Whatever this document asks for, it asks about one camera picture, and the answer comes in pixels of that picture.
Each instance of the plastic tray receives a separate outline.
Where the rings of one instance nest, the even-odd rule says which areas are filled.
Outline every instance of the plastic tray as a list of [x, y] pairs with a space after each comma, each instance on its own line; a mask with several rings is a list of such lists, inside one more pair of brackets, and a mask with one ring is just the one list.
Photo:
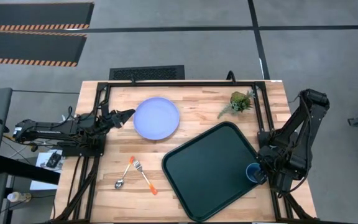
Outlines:
[[246, 176], [255, 157], [239, 128], [223, 122], [167, 153], [162, 169], [189, 218], [202, 222], [257, 185]]

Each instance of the small green plant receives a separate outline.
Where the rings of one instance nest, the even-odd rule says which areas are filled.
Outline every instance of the small green plant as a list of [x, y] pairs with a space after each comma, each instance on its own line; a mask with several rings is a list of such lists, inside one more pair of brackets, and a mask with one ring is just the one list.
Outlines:
[[254, 97], [253, 91], [247, 91], [247, 94], [235, 91], [231, 94], [230, 103], [226, 105], [219, 113], [218, 119], [225, 113], [231, 113], [233, 115], [242, 113], [244, 110], [249, 110], [251, 107], [251, 98]]

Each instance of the black floor mat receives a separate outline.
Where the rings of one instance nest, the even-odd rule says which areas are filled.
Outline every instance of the black floor mat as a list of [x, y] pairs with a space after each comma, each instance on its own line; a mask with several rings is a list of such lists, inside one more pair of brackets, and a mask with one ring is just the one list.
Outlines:
[[84, 34], [0, 31], [0, 63], [75, 67]]
[[109, 80], [184, 80], [185, 66], [110, 68]]
[[0, 4], [0, 30], [88, 28], [93, 2]]

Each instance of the wooden tabletop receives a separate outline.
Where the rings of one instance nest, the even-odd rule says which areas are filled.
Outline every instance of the wooden tabletop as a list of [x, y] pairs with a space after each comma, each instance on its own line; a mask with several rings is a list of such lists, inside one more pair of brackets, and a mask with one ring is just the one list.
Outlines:
[[[89, 113], [92, 110], [97, 83], [83, 82], [76, 114]], [[266, 86], [275, 128], [281, 128], [290, 117], [283, 83], [266, 81]], [[232, 92], [246, 93], [247, 90], [250, 90], [247, 86], [113, 87], [109, 100], [110, 110], [136, 109], [145, 99], [162, 96], [176, 104], [180, 111], [180, 124], [172, 136], [161, 141], [149, 141], [139, 136], [134, 129], [133, 117], [121, 129], [110, 130], [104, 156], [99, 164], [91, 222], [192, 222], [162, 171], [162, 158], [167, 152], [222, 121], [235, 123], [258, 151], [259, 127], [255, 110], [244, 111], [237, 116], [225, 114], [221, 119], [217, 119], [219, 112], [229, 102]], [[259, 99], [265, 127], [268, 127], [263, 99], [262, 97]], [[135, 156], [140, 161], [146, 176], [158, 190], [157, 195], [150, 192], [142, 174], [134, 167], [129, 169], [122, 188], [120, 190], [114, 188], [115, 182], [121, 178], [131, 156]], [[76, 157], [69, 157], [63, 165], [55, 199], [57, 214], [66, 207], [76, 160]], [[77, 170], [72, 195], [78, 186], [80, 170], [81, 166]], [[293, 196], [306, 212], [316, 216], [307, 181], [293, 192]], [[80, 217], [84, 217], [88, 194], [85, 193], [83, 198]], [[284, 206], [280, 206], [280, 209], [284, 217]], [[252, 221], [275, 221], [268, 184], [256, 187], [207, 220], [207, 222]]]

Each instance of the cup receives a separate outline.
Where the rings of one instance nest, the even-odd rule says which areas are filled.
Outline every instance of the cup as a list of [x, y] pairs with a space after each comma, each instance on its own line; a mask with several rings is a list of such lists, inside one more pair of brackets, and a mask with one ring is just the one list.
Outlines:
[[257, 183], [257, 181], [254, 177], [254, 173], [257, 171], [260, 171], [259, 163], [253, 162], [247, 166], [247, 169], [246, 169], [247, 178], [253, 183]]

